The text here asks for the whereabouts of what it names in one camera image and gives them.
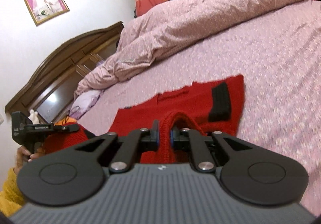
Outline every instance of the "purple cloth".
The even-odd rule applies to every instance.
[[[95,134],[103,134],[119,108],[193,81],[241,73],[246,88],[237,137],[302,163],[309,173],[309,185],[301,203],[319,215],[320,9],[321,2],[305,0],[199,41],[107,89],[79,123]]]
[[[69,116],[78,120],[95,105],[102,90],[89,90],[81,94],[71,106]]]

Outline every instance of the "white stuffed toy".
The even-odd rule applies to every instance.
[[[40,124],[37,111],[30,110],[30,116],[28,118],[32,120],[33,124]]]

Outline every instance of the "pink duvet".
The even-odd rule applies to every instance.
[[[302,0],[172,0],[129,22],[118,50],[79,82],[75,98],[141,73],[200,39]]]

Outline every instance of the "round black pad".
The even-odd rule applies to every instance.
[[[40,178],[52,185],[61,185],[72,181],[77,176],[74,166],[64,163],[48,165],[40,172]]]
[[[259,162],[253,164],[248,169],[250,177],[261,183],[277,183],[281,181],[286,173],[285,170],[278,164],[270,162]]]
[[[299,202],[309,180],[297,161],[260,148],[235,152],[220,179],[234,196],[262,206]]]
[[[63,151],[34,160],[21,169],[17,184],[27,200],[45,206],[66,206],[100,189],[105,175],[97,159],[87,152]]]

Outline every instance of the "human hand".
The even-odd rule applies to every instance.
[[[15,172],[16,175],[18,175],[19,171],[22,169],[23,167],[23,162],[25,161],[24,156],[30,156],[30,159],[28,160],[28,162],[33,161],[34,159],[37,159],[39,157],[42,157],[45,155],[45,151],[42,147],[37,149],[37,152],[34,154],[31,154],[30,151],[27,150],[26,147],[21,146],[20,148],[17,149],[17,159],[16,159],[16,165],[13,169],[13,171]]]

